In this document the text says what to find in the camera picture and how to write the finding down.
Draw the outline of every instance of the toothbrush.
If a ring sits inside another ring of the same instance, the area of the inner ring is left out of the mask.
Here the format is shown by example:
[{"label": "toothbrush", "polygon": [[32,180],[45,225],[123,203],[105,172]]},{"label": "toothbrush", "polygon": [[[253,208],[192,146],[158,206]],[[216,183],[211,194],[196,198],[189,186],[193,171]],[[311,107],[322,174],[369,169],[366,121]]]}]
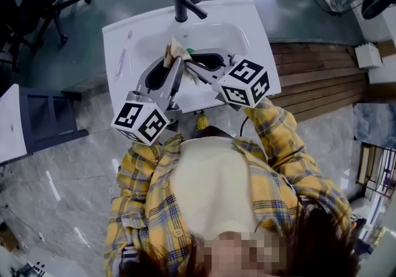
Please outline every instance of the toothbrush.
[{"label": "toothbrush", "polygon": [[125,41],[124,49],[123,49],[123,51],[121,52],[121,55],[120,55],[120,57],[119,57],[119,61],[118,61],[118,64],[117,64],[116,78],[115,78],[115,80],[118,79],[118,77],[119,77],[119,75],[120,75],[120,73],[121,73],[121,70],[122,70],[122,68],[123,68],[123,65],[124,65],[124,58],[125,58],[125,54],[126,54],[126,50],[127,50],[127,45],[128,45],[129,40],[130,40],[131,37],[132,37],[132,33],[133,33],[132,30],[130,30],[130,31],[128,32],[128,36],[127,36],[127,39],[126,39],[126,41]]}]

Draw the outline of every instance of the sink basin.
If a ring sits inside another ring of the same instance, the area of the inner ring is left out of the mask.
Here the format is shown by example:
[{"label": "sink basin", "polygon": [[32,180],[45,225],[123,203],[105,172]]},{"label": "sink basin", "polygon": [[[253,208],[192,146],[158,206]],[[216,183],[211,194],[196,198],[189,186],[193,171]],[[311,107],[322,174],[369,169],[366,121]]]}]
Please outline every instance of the sink basin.
[{"label": "sink basin", "polygon": [[[188,12],[188,19],[179,23],[174,8],[167,7],[122,20],[103,28],[106,72],[114,112],[135,90],[143,71],[161,57],[172,36],[185,48],[224,48],[267,68],[270,81],[268,95],[280,93],[277,69],[272,51],[253,0],[201,2],[208,17],[199,19]],[[133,34],[128,40],[128,33]],[[115,76],[123,49],[126,49],[121,73]],[[209,84],[196,85],[183,77],[174,100],[183,113],[223,105]]]}]

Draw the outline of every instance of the shoe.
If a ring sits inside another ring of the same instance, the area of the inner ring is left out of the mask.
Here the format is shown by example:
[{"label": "shoe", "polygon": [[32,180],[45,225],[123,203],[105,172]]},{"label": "shoe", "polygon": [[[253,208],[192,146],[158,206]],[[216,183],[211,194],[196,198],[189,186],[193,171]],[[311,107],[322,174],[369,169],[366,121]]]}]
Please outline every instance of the shoe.
[{"label": "shoe", "polygon": [[198,115],[196,130],[201,131],[209,126],[209,120],[204,114]]},{"label": "shoe", "polygon": [[326,2],[326,4],[329,6],[330,10],[333,12],[338,12],[338,10],[336,10],[332,4],[332,0],[324,0],[324,2]]}]

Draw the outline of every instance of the shirt button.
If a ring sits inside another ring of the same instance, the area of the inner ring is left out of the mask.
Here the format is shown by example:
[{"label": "shirt button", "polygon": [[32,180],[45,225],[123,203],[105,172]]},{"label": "shirt button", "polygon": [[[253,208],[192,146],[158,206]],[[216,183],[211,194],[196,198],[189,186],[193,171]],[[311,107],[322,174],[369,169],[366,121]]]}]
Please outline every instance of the shirt button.
[{"label": "shirt button", "polygon": [[181,236],[183,236],[183,230],[182,230],[182,229],[175,229],[175,230],[173,231],[173,236],[174,236],[174,237],[181,237]]}]

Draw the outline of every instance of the white sink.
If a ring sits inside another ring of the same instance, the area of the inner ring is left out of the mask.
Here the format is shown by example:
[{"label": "white sink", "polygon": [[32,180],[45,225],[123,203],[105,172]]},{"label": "white sink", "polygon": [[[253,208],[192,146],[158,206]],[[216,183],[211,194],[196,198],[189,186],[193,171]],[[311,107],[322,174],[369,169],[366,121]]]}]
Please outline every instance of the white sink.
[{"label": "white sink", "polygon": [[[224,48],[246,56],[267,68],[270,89],[267,95],[280,93],[277,69],[267,35],[261,24],[253,0],[222,0],[201,2],[208,13],[204,20],[188,11],[188,19],[179,23],[174,19],[174,8],[167,7],[122,20],[103,28],[106,71],[111,102],[116,112],[143,71],[165,52],[172,36],[185,48]],[[132,37],[127,41],[130,30]],[[116,78],[116,68],[124,48],[121,75]],[[183,77],[174,100],[183,113],[220,106],[217,92],[209,84],[198,85]]]}]

